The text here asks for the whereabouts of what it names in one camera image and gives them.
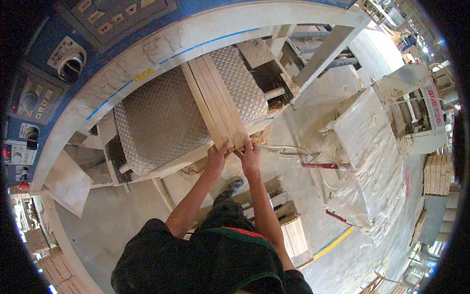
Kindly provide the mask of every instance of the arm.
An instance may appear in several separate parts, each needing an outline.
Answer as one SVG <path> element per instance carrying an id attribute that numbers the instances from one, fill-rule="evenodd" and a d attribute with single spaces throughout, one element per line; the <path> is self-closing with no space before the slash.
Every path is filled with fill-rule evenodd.
<path id="1" fill-rule="evenodd" d="M 215 146 L 207 151 L 208 165 L 206 170 L 165 222 L 173 236 L 183 238 L 186 235 L 196 218 L 201 203 L 222 174 L 225 162 L 230 155 L 228 149 L 231 147 L 230 142 L 225 142 L 220 151 L 217 151 Z"/>
<path id="2" fill-rule="evenodd" d="M 256 231 L 273 244 L 284 270 L 295 269 L 284 246 L 284 236 L 282 234 L 281 225 L 277 220 L 276 213 L 271 207 L 271 203 L 266 194 L 266 188 L 259 170 L 261 150 L 258 144 L 254 143 L 252 145 L 251 141 L 245 142 L 244 153 L 241 154 L 235 151 L 235 154 L 242 161 L 243 173 L 250 185 L 251 199 L 253 200 L 253 209 L 256 219 Z"/>

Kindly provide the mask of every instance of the blue tape line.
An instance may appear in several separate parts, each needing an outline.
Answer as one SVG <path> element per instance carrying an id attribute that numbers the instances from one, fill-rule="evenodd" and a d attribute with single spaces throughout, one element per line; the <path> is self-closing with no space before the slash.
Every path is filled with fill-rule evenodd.
<path id="1" fill-rule="evenodd" d="M 251 30 L 246 30 L 246 31 L 241 31 L 241 32 L 235 32 L 235 33 L 230 34 L 230 35 L 226 35 L 226 36 L 223 36 L 223 37 L 220 37 L 220 38 L 217 38 L 217 39 L 213 39 L 213 40 L 207 41 L 207 42 L 205 42 L 205 43 L 202 43 L 202 44 L 196 45 L 196 46 L 194 46 L 194 47 L 191 47 L 191 48 L 189 48 L 189 49 L 186 49 L 186 50 L 184 50 L 184 51 L 181 51 L 181 52 L 179 52 L 178 54 L 173 55 L 172 57 L 170 57 L 170 58 L 168 58 L 168 59 L 165 59 L 164 61 L 160 62 L 158 65 L 160 65 L 160 64 L 162 64 L 162 63 L 164 63 L 164 62 L 167 62 L 168 60 L 170 60 L 170 59 L 172 59 L 172 58 L 174 58 L 174 57 L 176 57 L 176 56 L 178 56 L 178 55 L 181 55 L 181 54 L 183 54 L 183 53 L 185 53 L 185 52 L 188 52 L 189 50 L 193 50 L 194 48 L 201 47 L 201 46 L 203 46 L 203 45 L 205 45 L 205 44 L 208 44 L 208 43 L 211 43 L 211 42 L 214 42 L 214 41 L 223 39 L 223 38 L 227 38 L 227 37 L 235 36 L 235 35 L 238 35 L 238 34 L 242 34 L 242 33 L 244 33 L 244 32 L 251 32 L 251 31 L 256 31 L 256 30 L 259 30 L 259 28 L 251 29 Z"/>
<path id="2" fill-rule="evenodd" d="M 223 36 L 223 37 L 219 37 L 219 38 L 216 38 L 216 39 L 213 39 L 213 40 L 204 42 L 204 43 L 202 43 L 202 44 L 199 44 L 199 45 L 196 45 L 196 46 L 191 47 L 191 48 L 189 48 L 189 49 L 186 49 L 186 50 L 184 50 L 184 51 L 181 51 L 181 52 L 179 52 L 178 54 L 173 55 L 172 57 L 170 57 L 170 58 L 168 58 L 168 59 L 165 59 L 164 61 L 160 62 L 158 65 L 161 65 L 162 63 L 167 62 L 168 60 L 170 60 L 170 59 L 172 59 L 172 58 L 175 58 L 175 57 L 178 56 L 178 55 L 181 55 L 181 54 L 183 54 L 183 53 L 185 53 L 185 52 L 188 52 L 189 50 L 193 50 L 194 48 L 198 48 L 198 47 L 204 46 L 205 44 L 208 44 L 208 43 L 211 43 L 211 42 L 214 42 L 214 41 L 223 39 L 223 38 L 227 38 L 227 37 L 239 35 L 239 34 L 242 34 L 242 33 L 244 33 L 244 32 L 251 32 L 251 31 L 256 31 L 256 30 L 259 30 L 259 28 L 251 29 L 251 30 L 246 30 L 246 31 L 241 31 L 241 32 L 235 32 L 235 33 L 230 34 L 230 35 L 226 35 L 226 36 Z M 132 80 L 128 81 L 128 83 L 125 84 L 124 86 L 122 86 L 118 91 L 116 91 L 116 93 L 114 93 L 114 94 L 111 95 L 108 99 L 106 99 L 103 103 L 101 103 L 101 105 L 98 106 L 98 107 L 90 114 L 90 116 L 87 118 L 87 120 L 89 120 L 95 113 L 98 112 L 98 110 L 99 110 L 103 105 L 105 105 L 106 102 L 108 102 L 114 95 L 116 95 L 120 90 L 122 90 L 125 86 L 129 85 L 131 82 L 132 82 Z"/>
<path id="3" fill-rule="evenodd" d="M 122 86 L 118 91 L 116 91 L 113 95 L 111 95 L 108 99 L 106 99 L 103 103 L 101 103 L 100 106 L 98 106 L 91 114 L 89 117 L 87 117 L 87 120 L 89 120 L 106 102 L 108 102 L 114 95 L 116 95 L 120 90 L 122 90 L 125 86 L 129 85 L 132 82 L 132 80 L 128 81 L 124 86 Z"/>

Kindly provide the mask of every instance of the red stripe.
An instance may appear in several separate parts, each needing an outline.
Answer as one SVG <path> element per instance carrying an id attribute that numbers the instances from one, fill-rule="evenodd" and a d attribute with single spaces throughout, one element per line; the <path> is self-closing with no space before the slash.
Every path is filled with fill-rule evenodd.
<path id="1" fill-rule="evenodd" d="M 265 237 L 263 237 L 263 235 L 260 235 L 258 233 L 255 233 L 255 232 L 250 232 L 249 230 L 244 230 L 244 229 L 237 229 L 237 228 L 229 228 L 229 227 L 221 227 L 223 229 L 229 229 L 229 230 L 235 230 L 239 233 L 242 233 L 244 235 L 248 235 L 248 236 L 252 236 L 252 237 L 262 237 L 264 240 L 267 240 Z"/>

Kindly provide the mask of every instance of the black shoe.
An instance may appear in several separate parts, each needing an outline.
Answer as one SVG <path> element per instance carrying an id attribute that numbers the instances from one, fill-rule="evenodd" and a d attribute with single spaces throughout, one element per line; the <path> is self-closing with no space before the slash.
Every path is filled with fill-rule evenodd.
<path id="1" fill-rule="evenodd" d="M 227 185 L 225 190 L 217 196 L 216 199 L 227 198 L 230 199 L 245 185 L 243 179 L 238 179 Z"/>

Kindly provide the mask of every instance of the yellow warning sticker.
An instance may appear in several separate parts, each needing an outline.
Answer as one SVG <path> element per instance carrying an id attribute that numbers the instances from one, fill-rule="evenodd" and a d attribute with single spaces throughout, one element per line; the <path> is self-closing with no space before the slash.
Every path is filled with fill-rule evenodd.
<path id="1" fill-rule="evenodd" d="M 145 77 L 148 77 L 149 75 L 153 74 L 155 72 L 155 70 L 149 68 L 147 69 L 146 71 L 144 71 L 143 73 L 141 73 L 140 75 L 138 75 L 137 77 L 134 78 L 134 80 L 136 82 L 140 81 L 141 79 L 145 78 Z"/>

